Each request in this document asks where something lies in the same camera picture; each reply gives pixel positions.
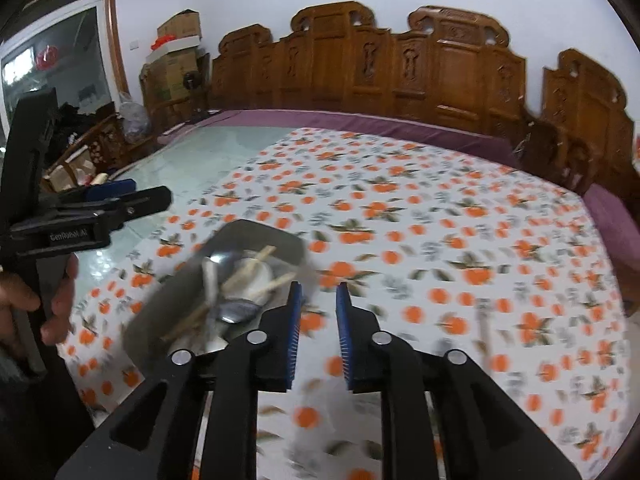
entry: purple cloth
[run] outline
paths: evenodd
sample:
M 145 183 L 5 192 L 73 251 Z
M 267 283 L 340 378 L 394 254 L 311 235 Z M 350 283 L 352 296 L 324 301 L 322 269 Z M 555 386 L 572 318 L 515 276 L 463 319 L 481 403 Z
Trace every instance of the purple cloth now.
M 592 184 L 584 194 L 584 204 L 609 255 L 640 272 L 640 231 L 622 200 Z
M 326 128 L 341 132 L 371 134 L 456 150 L 512 168 L 520 168 L 520 163 L 511 152 L 511 145 L 507 139 L 401 119 L 304 110 L 229 110 L 199 123 L 199 126 L 213 125 Z M 168 144 L 177 139 L 177 136 L 167 136 L 169 139 L 165 138 L 161 143 Z

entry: white door frame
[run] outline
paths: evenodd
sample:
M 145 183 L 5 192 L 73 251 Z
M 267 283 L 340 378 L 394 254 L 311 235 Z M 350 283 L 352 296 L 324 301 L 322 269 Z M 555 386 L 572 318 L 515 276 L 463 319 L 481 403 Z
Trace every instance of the white door frame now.
M 67 18 L 83 12 L 84 10 L 95 8 L 98 24 L 98 42 L 100 44 L 100 54 L 102 56 L 102 65 L 104 67 L 104 75 L 107 79 L 107 85 L 109 87 L 109 93 L 113 100 L 116 110 L 120 109 L 120 95 L 116 86 L 116 79 L 113 73 L 113 65 L 111 63 L 111 51 L 109 49 L 109 42 L 107 37 L 107 18 L 104 9 L 104 0 L 76 0 L 64 7 L 50 12 L 46 16 L 43 16 L 39 20 L 29 24 L 23 30 L 15 34 L 0 45 L 0 66 L 2 65 L 2 58 L 19 47 L 22 43 L 30 40 L 36 34 L 41 33 L 43 30 L 47 30 L 49 27 L 59 23 Z M 4 90 L 0 83 L 0 120 L 2 120 L 2 129 L 4 130 L 4 136 L 9 136 L 9 119 L 6 113 L 6 107 L 4 106 Z

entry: table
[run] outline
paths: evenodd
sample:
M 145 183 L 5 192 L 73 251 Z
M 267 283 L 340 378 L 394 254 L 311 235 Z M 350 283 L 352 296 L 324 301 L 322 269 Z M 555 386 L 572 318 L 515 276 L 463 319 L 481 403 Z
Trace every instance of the table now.
M 351 396 L 341 377 L 341 280 L 356 306 L 414 348 L 466 351 L 584 478 L 624 439 L 625 321 L 579 197 L 462 153 L 312 128 L 187 201 L 78 304 L 63 352 L 94 411 L 111 411 L 142 380 L 120 346 L 123 327 L 237 218 L 298 234 L 319 279 L 292 392 L 258 399 L 259 477 L 380 478 L 379 397 Z

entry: gray tray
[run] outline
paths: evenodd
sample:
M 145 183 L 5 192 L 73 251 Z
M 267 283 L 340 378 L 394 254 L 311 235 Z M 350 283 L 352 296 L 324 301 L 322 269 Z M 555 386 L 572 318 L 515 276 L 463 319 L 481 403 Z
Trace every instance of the gray tray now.
M 250 220 L 236 220 L 223 226 L 187 262 L 178 273 L 168 279 L 149 298 L 142 310 L 129 323 L 123 334 L 123 347 L 129 358 L 142 373 L 167 354 L 170 343 L 160 338 L 167 334 L 181 319 L 188 316 L 204 300 L 202 283 L 202 259 L 216 255 L 218 283 L 223 283 L 233 272 L 233 263 L 244 251 L 260 251 L 272 245 L 275 251 L 265 261 L 275 276 L 295 272 L 295 279 L 303 285 L 309 297 L 317 286 L 315 271 L 305 258 L 305 248 L 297 236 Z M 263 310 L 286 303 L 289 285 L 274 291 Z M 252 330 L 260 316 L 240 329 Z

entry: red lantern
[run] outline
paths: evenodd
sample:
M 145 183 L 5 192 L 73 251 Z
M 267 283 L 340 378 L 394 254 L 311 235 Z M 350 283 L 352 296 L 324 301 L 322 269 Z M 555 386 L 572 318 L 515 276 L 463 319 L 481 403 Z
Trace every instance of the red lantern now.
M 38 70 L 46 70 L 51 68 L 58 61 L 58 48 L 53 45 L 47 45 L 44 50 L 40 51 L 36 56 L 36 68 Z

